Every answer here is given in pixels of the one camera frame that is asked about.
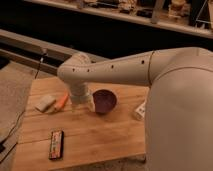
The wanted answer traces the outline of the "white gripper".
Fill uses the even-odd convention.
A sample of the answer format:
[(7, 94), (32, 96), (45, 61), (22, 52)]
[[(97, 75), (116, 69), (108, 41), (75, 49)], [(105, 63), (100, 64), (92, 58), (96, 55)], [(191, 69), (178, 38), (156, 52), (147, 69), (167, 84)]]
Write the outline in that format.
[(87, 108), (91, 112), (95, 112), (94, 102), (89, 101), (91, 99), (91, 91), (89, 90), (87, 83), (71, 84), (69, 86), (69, 90), (70, 90), (70, 99), (74, 103), (71, 105), (72, 113), (75, 113), (78, 106), (77, 104), (83, 104), (86, 102), (87, 102)]

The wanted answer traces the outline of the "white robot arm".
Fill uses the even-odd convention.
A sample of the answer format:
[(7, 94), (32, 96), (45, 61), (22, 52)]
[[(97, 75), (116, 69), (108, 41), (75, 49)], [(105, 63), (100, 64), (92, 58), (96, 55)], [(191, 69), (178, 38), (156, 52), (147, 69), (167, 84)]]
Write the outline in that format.
[(147, 86), (148, 171), (213, 171), (213, 52), (154, 50), (93, 63), (75, 53), (57, 70), (75, 104), (91, 99), (90, 82)]

